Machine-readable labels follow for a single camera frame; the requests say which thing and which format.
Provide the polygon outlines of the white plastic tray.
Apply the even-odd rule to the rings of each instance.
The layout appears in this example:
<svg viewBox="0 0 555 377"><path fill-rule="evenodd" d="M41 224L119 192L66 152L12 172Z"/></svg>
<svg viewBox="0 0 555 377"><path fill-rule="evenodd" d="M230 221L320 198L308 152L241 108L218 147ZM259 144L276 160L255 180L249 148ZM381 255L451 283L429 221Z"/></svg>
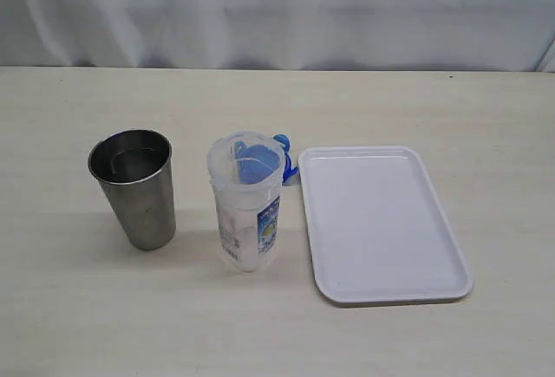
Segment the white plastic tray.
<svg viewBox="0 0 555 377"><path fill-rule="evenodd" d="M457 301L473 278L420 156L315 146L298 157L314 280L339 305Z"/></svg>

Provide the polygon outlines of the clear plastic container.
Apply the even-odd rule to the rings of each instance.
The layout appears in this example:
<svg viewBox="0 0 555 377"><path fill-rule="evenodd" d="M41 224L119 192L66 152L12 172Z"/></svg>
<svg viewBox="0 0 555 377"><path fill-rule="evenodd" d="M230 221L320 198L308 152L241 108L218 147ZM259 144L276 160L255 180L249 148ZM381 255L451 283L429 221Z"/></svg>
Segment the clear plastic container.
<svg viewBox="0 0 555 377"><path fill-rule="evenodd" d="M207 154L221 246L242 271L260 268L275 248L284 166L282 146L253 131L217 140Z"/></svg>

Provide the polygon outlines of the stainless steel cup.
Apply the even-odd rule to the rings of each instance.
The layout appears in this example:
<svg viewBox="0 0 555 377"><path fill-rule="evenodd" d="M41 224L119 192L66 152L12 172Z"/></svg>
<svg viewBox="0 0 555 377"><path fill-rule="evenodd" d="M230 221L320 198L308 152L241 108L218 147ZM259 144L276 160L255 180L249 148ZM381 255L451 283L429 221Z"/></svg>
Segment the stainless steel cup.
<svg viewBox="0 0 555 377"><path fill-rule="evenodd" d="M138 250L159 249L176 232L171 159L170 141L149 129L114 133L88 156L89 172Z"/></svg>

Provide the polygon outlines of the blue container lid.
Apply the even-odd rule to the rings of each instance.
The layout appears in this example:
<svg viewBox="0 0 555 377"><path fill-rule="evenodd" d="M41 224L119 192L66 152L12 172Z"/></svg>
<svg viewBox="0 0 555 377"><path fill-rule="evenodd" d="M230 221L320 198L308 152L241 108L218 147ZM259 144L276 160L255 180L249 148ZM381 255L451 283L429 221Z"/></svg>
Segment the blue container lid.
<svg viewBox="0 0 555 377"><path fill-rule="evenodd" d="M276 134L273 139L284 150L283 184L286 184L291 177L298 174L298 168L292 166L289 155L291 143L285 134ZM238 165L238 179L243 184L257 184L278 169L279 157L268 146L247 146L243 141L237 141L233 151Z"/></svg>

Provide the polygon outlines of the white backdrop cloth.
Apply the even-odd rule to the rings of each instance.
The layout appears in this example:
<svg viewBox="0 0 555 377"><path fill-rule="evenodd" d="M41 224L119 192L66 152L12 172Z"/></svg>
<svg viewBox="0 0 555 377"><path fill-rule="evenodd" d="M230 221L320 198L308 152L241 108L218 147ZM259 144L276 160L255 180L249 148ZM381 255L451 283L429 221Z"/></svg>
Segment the white backdrop cloth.
<svg viewBox="0 0 555 377"><path fill-rule="evenodd" d="M1 62L554 69L554 0L1 0Z"/></svg>

